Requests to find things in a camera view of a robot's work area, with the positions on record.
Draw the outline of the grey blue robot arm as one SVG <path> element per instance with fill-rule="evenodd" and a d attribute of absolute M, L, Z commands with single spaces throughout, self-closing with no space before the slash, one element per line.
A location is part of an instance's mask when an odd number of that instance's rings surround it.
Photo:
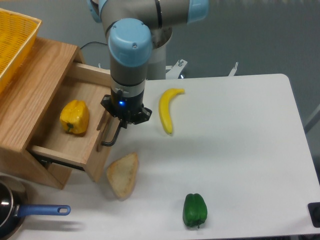
<path fill-rule="evenodd" d="M 101 23 L 107 41 L 111 93 L 101 105 L 119 126 L 147 122 L 152 111 L 143 104 L 147 70 L 157 44 L 152 33 L 201 21 L 207 0 L 89 0 L 92 18 Z"/>

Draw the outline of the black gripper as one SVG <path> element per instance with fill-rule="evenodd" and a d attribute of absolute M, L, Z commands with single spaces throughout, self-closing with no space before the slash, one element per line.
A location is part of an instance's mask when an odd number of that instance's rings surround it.
<path fill-rule="evenodd" d="M 126 129 L 129 124 L 138 125 L 149 121 L 152 110 L 143 106 L 144 91 L 133 97 L 124 97 L 123 94 L 113 90 L 111 95 L 106 94 L 100 104 L 114 118 L 119 120 L 119 125 Z"/>

